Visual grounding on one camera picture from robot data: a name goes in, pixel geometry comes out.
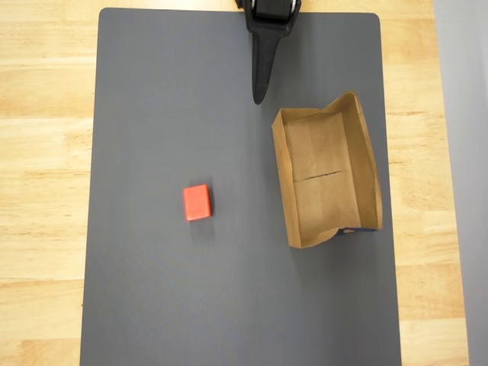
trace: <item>gray wall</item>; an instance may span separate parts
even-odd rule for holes
[[[470,364],[488,364],[488,2],[435,0]]]

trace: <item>wooden table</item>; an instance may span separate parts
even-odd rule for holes
[[[234,0],[0,0],[0,364],[79,363],[98,12]],[[303,0],[380,16],[403,365],[467,336],[432,1]]]

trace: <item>wooden surface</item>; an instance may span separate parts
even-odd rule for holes
[[[0,0],[2,366],[79,363],[106,6],[235,9],[234,0]],[[303,0],[302,10],[380,16],[403,365],[467,364],[432,0]]]

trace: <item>brown paper box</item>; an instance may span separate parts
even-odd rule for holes
[[[281,109],[272,130],[290,246],[381,229],[376,162],[353,91],[322,110]]]

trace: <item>red block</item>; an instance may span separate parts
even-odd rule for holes
[[[196,185],[183,189],[183,201],[188,222],[212,216],[207,185]]]

